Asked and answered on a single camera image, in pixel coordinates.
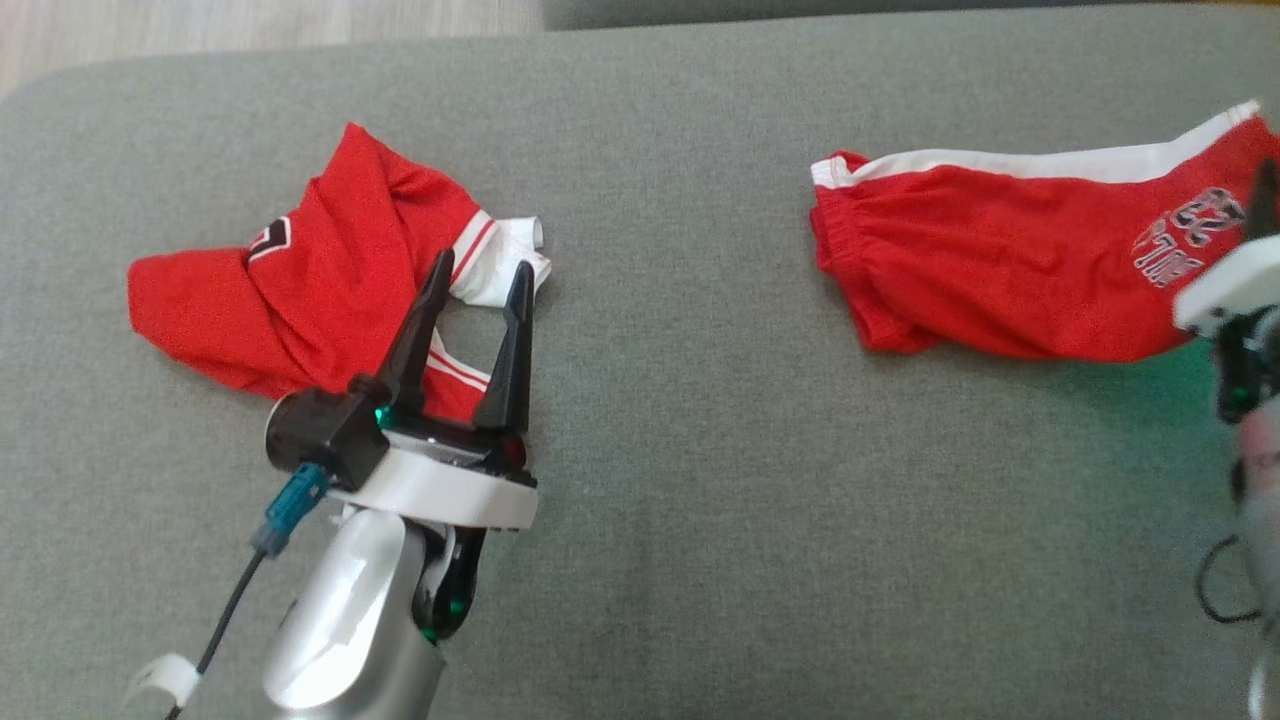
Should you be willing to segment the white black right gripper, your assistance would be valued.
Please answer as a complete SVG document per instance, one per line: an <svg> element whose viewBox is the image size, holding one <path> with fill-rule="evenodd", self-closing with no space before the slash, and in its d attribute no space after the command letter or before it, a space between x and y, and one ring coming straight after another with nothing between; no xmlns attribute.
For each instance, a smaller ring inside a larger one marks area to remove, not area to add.
<svg viewBox="0 0 1280 720"><path fill-rule="evenodd" d="M1229 425L1277 395L1279 218L1277 163L1254 173L1245 241L1175 297L1174 325L1207 338L1219 373L1216 414Z"/></svg>

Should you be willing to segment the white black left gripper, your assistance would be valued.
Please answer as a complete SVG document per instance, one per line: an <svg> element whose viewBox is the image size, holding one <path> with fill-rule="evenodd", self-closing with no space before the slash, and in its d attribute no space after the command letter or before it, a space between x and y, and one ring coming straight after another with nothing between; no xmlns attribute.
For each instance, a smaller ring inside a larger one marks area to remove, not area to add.
<svg viewBox="0 0 1280 720"><path fill-rule="evenodd" d="M376 378L381 407L420 416L422 380L436 320L451 296L454 251L442 250L399 324ZM384 430L376 411L342 413L330 432L335 488L361 509L403 518L439 537L413 591L410 610L431 642L451 638L474 603L477 566L492 530L526 530L539 507L538 482L526 468L532 369L535 273L520 263L503 307L506 334L472 424L421 420L407 432Z"/></svg>

